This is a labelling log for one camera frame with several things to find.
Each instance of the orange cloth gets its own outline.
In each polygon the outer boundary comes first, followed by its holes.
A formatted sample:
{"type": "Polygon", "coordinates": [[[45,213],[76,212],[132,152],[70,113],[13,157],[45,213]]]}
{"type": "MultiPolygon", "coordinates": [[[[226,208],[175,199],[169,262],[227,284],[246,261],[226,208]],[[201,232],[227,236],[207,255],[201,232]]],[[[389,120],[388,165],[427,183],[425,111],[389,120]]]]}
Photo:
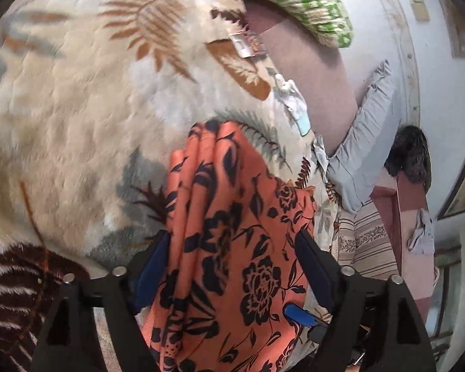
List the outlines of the orange cloth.
{"type": "Polygon", "coordinates": [[[162,371],[276,372],[301,331],[295,235],[313,229],[309,191],[269,173],[235,123],[195,124],[167,177],[167,276],[142,328],[162,371]]]}

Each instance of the gray cloth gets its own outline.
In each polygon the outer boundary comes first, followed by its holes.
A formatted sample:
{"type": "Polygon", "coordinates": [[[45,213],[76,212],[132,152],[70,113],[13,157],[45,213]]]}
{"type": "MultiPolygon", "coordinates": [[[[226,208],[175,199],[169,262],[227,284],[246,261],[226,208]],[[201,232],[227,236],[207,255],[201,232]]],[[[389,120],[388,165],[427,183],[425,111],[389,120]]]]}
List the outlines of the gray cloth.
{"type": "Polygon", "coordinates": [[[345,141],[329,158],[327,177],[350,213],[355,214],[369,200],[393,146],[401,114],[402,105],[386,60],[374,72],[345,141]]]}
{"type": "Polygon", "coordinates": [[[423,208],[417,214],[417,229],[408,240],[408,250],[416,255],[434,255],[434,225],[429,211],[423,208]]]}

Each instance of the silver bolt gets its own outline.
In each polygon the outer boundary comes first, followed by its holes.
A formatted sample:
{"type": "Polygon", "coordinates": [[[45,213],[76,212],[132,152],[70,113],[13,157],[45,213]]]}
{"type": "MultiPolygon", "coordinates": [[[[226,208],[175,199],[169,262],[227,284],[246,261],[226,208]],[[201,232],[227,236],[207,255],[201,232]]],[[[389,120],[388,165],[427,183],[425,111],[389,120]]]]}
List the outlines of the silver bolt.
{"type": "Polygon", "coordinates": [[[355,274],[355,269],[353,267],[350,267],[350,266],[343,266],[343,267],[341,267],[341,272],[344,275],[346,275],[347,277],[350,277],[353,274],[355,274]]]}
{"type": "Polygon", "coordinates": [[[64,275],[64,278],[62,278],[63,282],[66,284],[73,283],[75,279],[76,279],[76,276],[72,273],[68,273],[64,275]]]}
{"type": "Polygon", "coordinates": [[[403,278],[401,276],[399,276],[398,274],[393,274],[391,276],[391,281],[394,282],[395,284],[402,284],[404,281],[403,281],[403,278]]]}
{"type": "Polygon", "coordinates": [[[124,266],[115,267],[114,270],[112,270],[112,274],[115,275],[115,277],[122,277],[126,273],[127,268],[124,266]]]}

